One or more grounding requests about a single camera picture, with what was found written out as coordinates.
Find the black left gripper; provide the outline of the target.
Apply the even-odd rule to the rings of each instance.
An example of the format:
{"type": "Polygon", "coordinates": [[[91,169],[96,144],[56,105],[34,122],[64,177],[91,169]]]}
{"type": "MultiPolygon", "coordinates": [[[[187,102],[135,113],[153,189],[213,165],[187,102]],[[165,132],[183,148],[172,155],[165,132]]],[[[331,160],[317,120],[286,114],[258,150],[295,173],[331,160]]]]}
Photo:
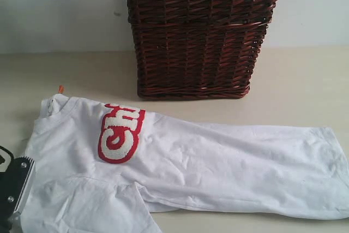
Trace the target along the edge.
{"type": "Polygon", "coordinates": [[[20,233],[20,215],[18,213],[14,213],[8,217],[1,214],[1,232],[20,233]]]}

